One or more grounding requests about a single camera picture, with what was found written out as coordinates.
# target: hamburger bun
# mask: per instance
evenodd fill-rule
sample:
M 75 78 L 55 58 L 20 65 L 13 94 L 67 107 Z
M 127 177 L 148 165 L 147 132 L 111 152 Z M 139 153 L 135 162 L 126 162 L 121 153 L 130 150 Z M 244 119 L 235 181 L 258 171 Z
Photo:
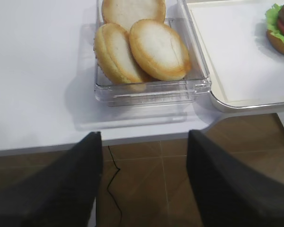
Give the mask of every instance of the hamburger bun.
M 106 23 L 116 23 L 128 32 L 141 19 L 154 19 L 163 23 L 164 0 L 103 0 L 102 17 Z
M 95 35 L 94 51 L 100 68 L 114 84 L 152 81 L 134 60 L 128 33 L 121 26 L 101 26 Z
M 279 51 L 281 54 L 284 54 L 284 43 L 282 42 L 281 39 L 273 36 L 272 31 L 267 30 L 266 35 L 268 37 L 268 40 L 270 41 L 271 45 Z
M 187 48 L 168 25 L 140 20 L 132 26 L 129 42 L 138 64 L 156 79 L 179 80 L 191 70 Z

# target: white paper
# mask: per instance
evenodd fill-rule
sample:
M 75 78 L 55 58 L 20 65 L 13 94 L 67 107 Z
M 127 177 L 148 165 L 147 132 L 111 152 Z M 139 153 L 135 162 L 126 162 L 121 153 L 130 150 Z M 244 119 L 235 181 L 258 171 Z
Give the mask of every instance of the white paper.
M 266 37 L 265 12 L 272 5 L 270 0 L 230 0 L 189 6 L 230 102 L 284 101 L 284 56 Z

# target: hamburger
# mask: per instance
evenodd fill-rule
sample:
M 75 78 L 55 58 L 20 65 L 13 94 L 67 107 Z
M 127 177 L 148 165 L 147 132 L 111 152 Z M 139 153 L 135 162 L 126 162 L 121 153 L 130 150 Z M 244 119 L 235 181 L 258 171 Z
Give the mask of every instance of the hamburger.
M 284 5 L 274 4 L 266 12 L 267 32 L 266 35 L 272 46 L 284 54 Z

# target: lettuce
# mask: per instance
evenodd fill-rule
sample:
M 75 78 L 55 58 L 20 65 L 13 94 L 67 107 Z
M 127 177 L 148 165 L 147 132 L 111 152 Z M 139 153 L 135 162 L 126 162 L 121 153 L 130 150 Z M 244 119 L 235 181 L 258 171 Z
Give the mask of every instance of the lettuce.
M 266 12 L 267 29 L 271 31 L 271 34 L 282 40 L 284 43 L 284 35 L 282 35 L 276 25 L 278 20 L 278 13 L 282 6 L 274 4 L 271 9 Z

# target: bottom bun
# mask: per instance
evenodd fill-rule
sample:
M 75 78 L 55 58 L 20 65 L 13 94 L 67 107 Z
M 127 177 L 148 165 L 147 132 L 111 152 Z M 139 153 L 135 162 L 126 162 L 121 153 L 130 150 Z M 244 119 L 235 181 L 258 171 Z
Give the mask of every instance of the bottom bun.
M 281 54 L 284 54 L 284 43 L 281 39 L 273 36 L 271 33 L 272 31 L 267 30 L 266 35 L 268 37 L 268 40 L 277 51 L 279 51 Z

